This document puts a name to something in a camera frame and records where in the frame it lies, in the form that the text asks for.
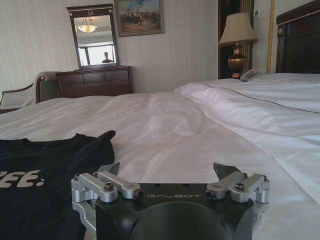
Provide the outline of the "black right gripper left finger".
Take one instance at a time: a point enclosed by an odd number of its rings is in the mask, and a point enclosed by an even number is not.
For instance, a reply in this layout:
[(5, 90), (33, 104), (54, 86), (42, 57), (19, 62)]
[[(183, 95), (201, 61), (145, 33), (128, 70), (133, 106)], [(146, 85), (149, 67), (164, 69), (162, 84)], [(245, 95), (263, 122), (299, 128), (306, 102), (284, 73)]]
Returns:
[(96, 212), (94, 204), (88, 201), (100, 199), (113, 203), (119, 193), (128, 200), (142, 198), (138, 183), (128, 182), (109, 171), (76, 174), (71, 180), (72, 209), (79, 213), (81, 223), (92, 233), (97, 231)]

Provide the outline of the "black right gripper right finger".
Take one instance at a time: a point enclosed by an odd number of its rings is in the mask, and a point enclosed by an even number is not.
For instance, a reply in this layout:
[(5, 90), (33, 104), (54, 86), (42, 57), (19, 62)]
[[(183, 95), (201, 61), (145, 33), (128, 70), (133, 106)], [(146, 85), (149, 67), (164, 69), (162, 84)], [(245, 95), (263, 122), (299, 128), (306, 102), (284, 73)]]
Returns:
[(209, 183), (205, 195), (212, 200), (225, 198), (226, 193), (237, 203), (254, 202), (253, 224), (259, 225), (263, 213), (269, 208), (270, 180), (263, 174), (248, 176), (235, 166), (215, 162), (213, 169), (219, 179)]

